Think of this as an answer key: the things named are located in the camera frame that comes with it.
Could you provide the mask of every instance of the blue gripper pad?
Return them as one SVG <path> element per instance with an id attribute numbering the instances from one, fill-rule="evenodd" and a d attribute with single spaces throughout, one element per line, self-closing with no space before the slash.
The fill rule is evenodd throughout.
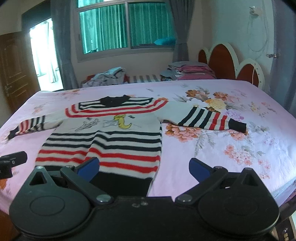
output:
<path id="1" fill-rule="evenodd" d="M 82 163 L 75 168 L 75 172 L 78 176 L 81 176 L 84 180 L 90 182 L 95 175 L 98 174 L 100 168 L 100 161 L 97 157 L 93 157 L 88 161 Z"/>
<path id="2" fill-rule="evenodd" d="M 189 172 L 198 182 L 202 182 L 212 174 L 213 168 L 196 158 L 191 158 Z"/>

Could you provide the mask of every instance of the bed headboard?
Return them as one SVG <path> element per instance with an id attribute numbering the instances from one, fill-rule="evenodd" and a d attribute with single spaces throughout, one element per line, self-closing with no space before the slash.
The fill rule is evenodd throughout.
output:
<path id="1" fill-rule="evenodd" d="M 250 58 L 239 63 L 229 43 L 216 44 L 210 51 L 207 48 L 201 49 L 198 61 L 208 64 L 218 79 L 245 80 L 260 89 L 264 87 L 264 75 L 260 65 Z"/>

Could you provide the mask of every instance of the window frame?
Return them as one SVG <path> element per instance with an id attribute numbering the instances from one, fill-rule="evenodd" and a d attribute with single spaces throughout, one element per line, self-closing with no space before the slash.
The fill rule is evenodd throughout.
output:
<path id="1" fill-rule="evenodd" d="M 74 35 L 75 35 L 75 47 L 76 47 L 76 55 L 78 62 L 88 61 L 88 60 L 94 60 L 98 58 L 104 58 L 104 57 L 112 57 L 112 56 L 118 56 L 118 55 L 126 55 L 126 54 L 136 54 L 136 53 L 155 53 L 155 52 L 173 52 L 174 46 L 173 45 L 151 45 L 151 46 L 131 46 L 131 37 L 130 37 L 130 23 L 129 23 L 129 9 L 128 4 L 129 3 L 149 3 L 149 2 L 155 2 L 155 3 L 163 3 L 165 0 L 112 0 L 112 1 L 106 1 L 106 2 L 100 2 L 91 4 L 84 7 L 79 7 L 77 5 L 77 0 L 73 0 L 74 3 L 74 11 L 73 11 L 73 17 L 74 17 Z M 82 40 L 81 40 L 81 30 L 80 30 L 80 18 L 79 13 L 84 12 L 87 10 L 99 8 L 99 7 L 105 7 L 110 5 L 117 5 L 117 4 L 124 4 L 125 5 L 125 11 L 126 11 L 126 33 L 127 33 L 127 47 L 125 48 L 117 48 L 117 49 L 109 49 L 109 50 L 103 50 L 99 52 L 94 53 L 88 53 L 83 54 L 82 49 Z"/>

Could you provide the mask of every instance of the green curtain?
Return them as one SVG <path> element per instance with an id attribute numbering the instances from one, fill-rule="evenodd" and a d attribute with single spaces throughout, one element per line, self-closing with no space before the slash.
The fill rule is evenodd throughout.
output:
<path id="1" fill-rule="evenodd" d="M 124 4 L 79 13 L 83 53 L 127 47 Z"/>
<path id="2" fill-rule="evenodd" d="M 78 7 L 104 0 L 78 0 Z M 131 46 L 150 45 L 174 37 L 171 16 L 165 3 L 129 3 Z M 127 47 L 124 4 L 100 7 L 79 13 L 83 53 Z"/>
<path id="3" fill-rule="evenodd" d="M 171 16 L 165 3 L 130 3 L 128 7 L 132 46 L 174 37 Z"/>
<path id="4" fill-rule="evenodd" d="M 104 2 L 104 0 L 77 0 L 77 6 L 84 7 L 98 2 Z"/>

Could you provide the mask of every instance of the yellow dinosaur print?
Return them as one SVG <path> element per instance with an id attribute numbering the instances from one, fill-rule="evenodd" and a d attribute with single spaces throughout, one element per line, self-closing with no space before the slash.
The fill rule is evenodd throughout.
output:
<path id="1" fill-rule="evenodd" d="M 131 127 L 131 123 L 129 125 L 125 125 L 124 124 L 124 118 L 125 118 L 125 114 L 124 115 L 116 115 L 113 117 L 114 120 L 118 121 L 118 127 L 121 129 L 128 129 Z"/>

